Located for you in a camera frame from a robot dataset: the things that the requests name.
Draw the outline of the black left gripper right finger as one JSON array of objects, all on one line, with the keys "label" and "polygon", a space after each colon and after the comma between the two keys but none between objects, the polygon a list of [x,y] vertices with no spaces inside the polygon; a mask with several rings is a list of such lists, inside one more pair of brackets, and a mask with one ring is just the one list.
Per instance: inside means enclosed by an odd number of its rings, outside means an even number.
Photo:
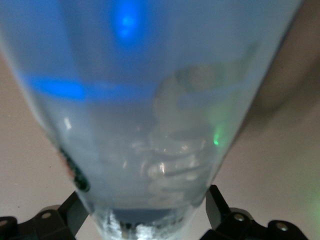
[{"label": "black left gripper right finger", "polygon": [[305,240],[305,234],[294,224],[272,220],[267,226],[257,223],[240,208],[230,208],[216,185],[205,195],[205,210],[211,229],[203,240]]}]

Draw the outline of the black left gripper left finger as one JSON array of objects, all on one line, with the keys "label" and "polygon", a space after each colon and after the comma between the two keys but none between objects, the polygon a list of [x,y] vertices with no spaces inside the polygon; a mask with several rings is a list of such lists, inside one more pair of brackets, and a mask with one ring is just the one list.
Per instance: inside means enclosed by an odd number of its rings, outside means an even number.
[{"label": "black left gripper left finger", "polygon": [[19,223],[14,216],[0,218],[2,240],[75,240],[89,213],[73,192],[61,205],[49,206]]}]

